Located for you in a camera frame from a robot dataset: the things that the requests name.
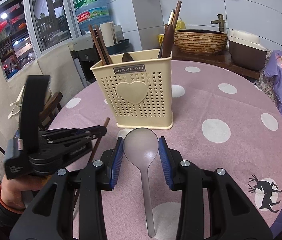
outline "silver screw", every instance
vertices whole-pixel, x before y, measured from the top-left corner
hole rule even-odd
[[[100,166],[102,166],[102,164],[103,164],[103,162],[101,160],[97,160],[97,161],[93,162],[93,166],[95,166],[95,167],[100,167]]]
[[[217,174],[219,175],[224,175],[225,174],[225,170],[222,168],[217,169]]]
[[[58,175],[62,176],[66,174],[66,169],[59,169],[58,170]]]
[[[190,165],[190,162],[189,162],[189,161],[186,161],[186,160],[183,160],[183,161],[181,161],[180,163],[181,163],[181,166],[183,166],[183,167],[187,167],[187,166]]]

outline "basket base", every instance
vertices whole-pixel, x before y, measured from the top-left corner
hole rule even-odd
[[[169,130],[172,128],[173,126],[173,113],[171,115],[171,124],[169,126],[163,126],[163,127],[159,127],[159,126],[133,126],[133,125],[119,125],[118,123],[116,123],[116,126],[119,128],[129,128],[129,129],[134,129],[134,128],[148,128],[151,130]]]

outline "red label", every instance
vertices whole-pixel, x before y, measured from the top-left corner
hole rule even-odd
[[[83,22],[83,21],[85,21],[89,18],[90,18],[90,12],[84,12],[84,13],[81,13],[77,16],[77,20],[78,20],[79,23]]]

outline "ceiling light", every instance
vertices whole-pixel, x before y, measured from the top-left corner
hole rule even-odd
[[[2,18],[2,19],[6,19],[6,18],[7,18],[7,13],[2,13],[2,14],[1,14],[1,18]]]

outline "deer antler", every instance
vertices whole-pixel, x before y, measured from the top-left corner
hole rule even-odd
[[[258,183],[259,181],[258,181],[258,179],[257,179],[257,177],[255,176],[255,175],[251,175],[253,178],[249,178],[249,179],[251,179],[249,182],[251,182],[251,181],[255,181],[256,183]]]
[[[251,190],[249,190],[249,192],[252,194],[252,193],[254,193],[256,190],[257,190],[257,187],[255,187],[255,188],[253,188],[253,187],[251,187],[250,185],[249,185],[249,187],[250,187],[250,189]]]

